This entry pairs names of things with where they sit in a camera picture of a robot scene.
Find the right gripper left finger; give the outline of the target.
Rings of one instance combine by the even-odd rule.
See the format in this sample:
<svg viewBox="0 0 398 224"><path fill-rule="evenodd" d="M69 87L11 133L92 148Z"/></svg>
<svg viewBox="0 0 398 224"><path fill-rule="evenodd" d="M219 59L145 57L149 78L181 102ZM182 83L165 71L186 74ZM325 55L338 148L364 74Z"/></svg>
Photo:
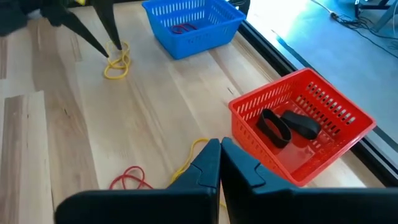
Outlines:
<svg viewBox="0 0 398 224"><path fill-rule="evenodd" d="M65 199L55 223L217 224L221 144L210 139L189 168L166 189L89 190Z"/></svg>

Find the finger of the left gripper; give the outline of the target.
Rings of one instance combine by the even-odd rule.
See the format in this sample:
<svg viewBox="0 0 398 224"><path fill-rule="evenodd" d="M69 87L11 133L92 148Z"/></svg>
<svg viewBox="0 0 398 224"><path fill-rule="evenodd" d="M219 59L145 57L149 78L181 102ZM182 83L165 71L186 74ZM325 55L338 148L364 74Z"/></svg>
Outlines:
<svg viewBox="0 0 398 224"><path fill-rule="evenodd" d="M85 39L91 44L96 50L98 50L106 58L109 57L104 47L96 40L93 34L87 29L87 27L79 20L79 18L65 8L59 2L44 3L40 7L41 15L46 18L50 24L54 27L65 26L68 29L74 31L75 34Z"/></svg>
<svg viewBox="0 0 398 224"><path fill-rule="evenodd" d="M109 38L113 41L113 44L118 50L122 50L123 48L114 20L113 0L92 0L92 6L107 31Z"/></svg>

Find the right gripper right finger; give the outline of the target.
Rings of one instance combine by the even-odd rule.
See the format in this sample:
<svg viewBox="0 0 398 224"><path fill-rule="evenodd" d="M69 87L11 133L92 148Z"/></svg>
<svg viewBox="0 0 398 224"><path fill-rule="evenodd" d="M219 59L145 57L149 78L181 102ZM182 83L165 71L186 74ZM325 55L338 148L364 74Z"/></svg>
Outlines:
<svg viewBox="0 0 398 224"><path fill-rule="evenodd" d="M396 188L299 188L230 138L221 142L220 176L231 223L397 224Z"/></svg>

